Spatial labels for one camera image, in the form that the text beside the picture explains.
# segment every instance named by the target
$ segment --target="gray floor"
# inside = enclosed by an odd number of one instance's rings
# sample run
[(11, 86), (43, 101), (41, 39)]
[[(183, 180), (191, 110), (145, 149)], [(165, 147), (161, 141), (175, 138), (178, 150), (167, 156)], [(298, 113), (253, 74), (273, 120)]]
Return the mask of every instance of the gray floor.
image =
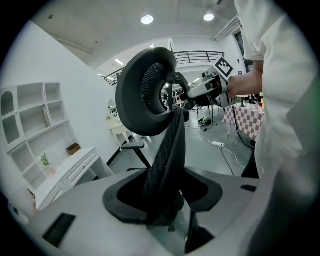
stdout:
[[(192, 133), (201, 135), (207, 138), (209, 141), (224, 143), (224, 147), (233, 153), (235, 153), (240, 165), (245, 167), (249, 161), (252, 150), (240, 141), (236, 128), (231, 127), (230, 136), (228, 137), (229, 124), (223, 123), (224, 118), (223, 110), (215, 107), (214, 110), (214, 122), (217, 123), (215, 126), (209, 127), (207, 131), (203, 131), (198, 127), (198, 120), (202, 117), (211, 117), (208, 109), (199, 112), (190, 111), (189, 125)], [(225, 159), (222, 156), (221, 149), (217, 146), (210, 144), (205, 139), (191, 134), (189, 129), (185, 129), (185, 140), (186, 140), (186, 155), (185, 155), (185, 166), (190, 166), (214, 173), (232, 175)], [(248, 136), (242, 135), (248, 142), (251, 140)], [(145, 147), (141, 150), (146, 159), (152, 165), (157, 151), (160, 147), (162, 140), (165, 137), (165, 132), (158, 136), (140, 138), (139, 135), (134, 136), (136, 141), (143, 140)], [(236, 176), (240, 176), (243, 169), (237, 164), (237, 161), (233, 154), (224, 150), (223, 154), (231, 166), (233, 173)], [(124, 150), (115, 158), (110, 165), (111, 170), (115, 173), (125, 172), (129, 168), (145, 168), (144, 164), (140, 161), (133, 150)]]

